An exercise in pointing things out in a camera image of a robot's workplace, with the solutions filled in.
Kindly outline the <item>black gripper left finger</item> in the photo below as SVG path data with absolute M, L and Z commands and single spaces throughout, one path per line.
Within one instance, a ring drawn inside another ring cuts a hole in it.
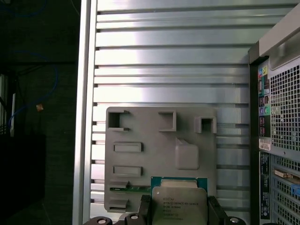
M 136 213 L 123 214 L 121 219 L 113 222 L 111 218 L 98 216 L 88 221 L 89 225 L 151 225 L 151 196 L 142 195 Z

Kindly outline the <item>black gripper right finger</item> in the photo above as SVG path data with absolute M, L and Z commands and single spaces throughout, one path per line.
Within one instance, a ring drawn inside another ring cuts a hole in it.
M 245 225 L 239 217 L 228 216 L 214 196 L 208 197 L 208 225 Z

